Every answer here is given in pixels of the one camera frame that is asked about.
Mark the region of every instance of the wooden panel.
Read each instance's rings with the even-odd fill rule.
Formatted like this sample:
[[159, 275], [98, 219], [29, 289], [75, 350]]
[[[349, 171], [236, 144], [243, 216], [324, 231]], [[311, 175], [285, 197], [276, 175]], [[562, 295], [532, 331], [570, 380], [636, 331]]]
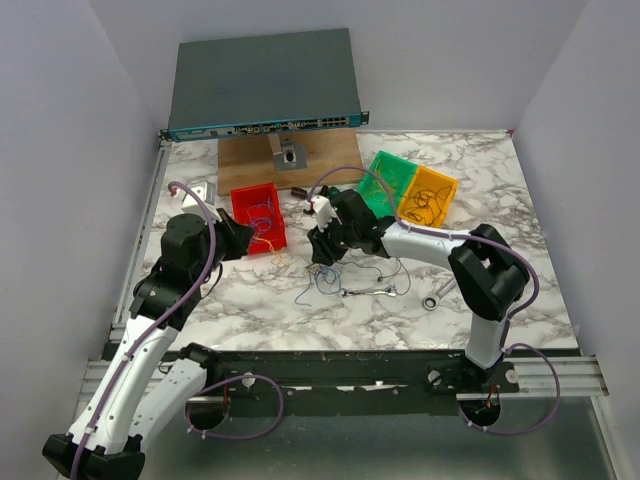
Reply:
[[[229, 195], [236, 188], [273, 182], [277, 189], [310, 187], [327, 170], [341, 165], [362, 166], [352, 128], [280, 134], [307, 149], [307, 168], [276, 172], [266, 135], [221, 139], [218, 142], [218, 192]], [[357, 183], [358, 170], [342, 170], [327, 178], [330, 185]]]

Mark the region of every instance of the metal wrench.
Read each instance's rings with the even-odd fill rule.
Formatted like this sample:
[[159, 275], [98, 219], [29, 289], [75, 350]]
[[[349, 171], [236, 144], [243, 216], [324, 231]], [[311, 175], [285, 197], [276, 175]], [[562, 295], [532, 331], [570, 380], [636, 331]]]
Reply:
[[340, 292], [341, 297], [355, 297], [357, 295], [386, 295], [387, 297], [395, 297], [398, 292], [394, 287], [387, 287], [384, 290], [345, 290]]
[[455, 277], [451, 278], [447, 283], [445, 283], [442, 287], [436, 290], [435, 293], [428, 295], [422, 299], [422, 306], [425, 310], [430, 312], [434, 311], [438, 308], [438, 304], [440, 304], [440, 300], [444, 298], [444, 296], [449, 293], [453, 288], [457, 285]]

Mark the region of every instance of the gray wall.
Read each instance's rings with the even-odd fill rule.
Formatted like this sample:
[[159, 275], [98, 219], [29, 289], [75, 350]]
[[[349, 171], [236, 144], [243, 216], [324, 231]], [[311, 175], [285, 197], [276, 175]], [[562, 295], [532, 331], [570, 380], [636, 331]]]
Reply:
[[376, 129], [514, 128], [587, 3], [90, 1], [159, 127], [180, 42], [346, 26]]
[[578, 339], [640, 473], [640, 3], [592, 0], [515, 135]]
[[0, 477], [40, 480], [113, 317], [153, 130], [86, 0], [3, 2], [0, 45]]

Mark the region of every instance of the marble surface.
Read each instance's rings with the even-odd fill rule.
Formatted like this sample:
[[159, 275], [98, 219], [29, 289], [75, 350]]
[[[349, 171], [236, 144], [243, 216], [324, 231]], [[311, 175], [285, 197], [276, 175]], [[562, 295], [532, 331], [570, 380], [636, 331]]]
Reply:
[[[496, 133], [360, 133], [358, 144], [365, 166], [379, 150], [433, 168], [459, 180], [458, 191], [443, 228], [471, 229], [480, 223], [494, 225], [510, 245], [528, 258], [540, 277], [536, 303], [516, 315], [508, 342], [523, 341], [536, 347], [575, 347], [544, 237], [529, 197], [516, 153], [508, 134]], [[164, 185], [170, 180], [187, 184], [217, 182], [215, 140], [173, 146]], [[421, 299], [444, 284], [451, 273], [438, 267], [406, 260], [412, 287], [401, 297], [325, 296], [315, 287], [296, 305], [294, 299], [308, 285], [305, 266], [311, 246], [307, 231], [314, 219], [302, 213], [303, 203], [288, 191], [279, 192], [288, 247], [284, 264], [274, 265], [272, 254], [226, 262], [224, 276], [215, 291], [203, 300], [172, 346], [198, 342], [218, 349], [407, 349], [464, 348], [469, 337], [471, 313], [458, 289], [447, 295], [434, 312]], [[217, 198], [218, 206], [233, 212], [229, 197]], [[143, 275], [160, 255], [160, 236], [167, 221], [181, 213], [180, 201], [162, 189], [153, 228], [145, 252]], [[396, 261], [349, 252], [344, 261], [376, 266], [385, 274]], [[354, 265], [336, 265], [347, 288], [380, 284], [378, 272]], [[399, 291], [407, 277], [389, 280]], [[203, 294], [208, 286], [203, 287]], [[529, 295], [531, 282], [525, 295]]]

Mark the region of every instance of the orange bin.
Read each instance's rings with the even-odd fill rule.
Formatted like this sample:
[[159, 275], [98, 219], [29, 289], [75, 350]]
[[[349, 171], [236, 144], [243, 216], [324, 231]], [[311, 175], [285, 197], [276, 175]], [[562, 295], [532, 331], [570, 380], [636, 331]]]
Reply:
[[458, 181], [418, 167], [398, 207], [401, 218], [416, 225], [441, 227], [458, 189]]

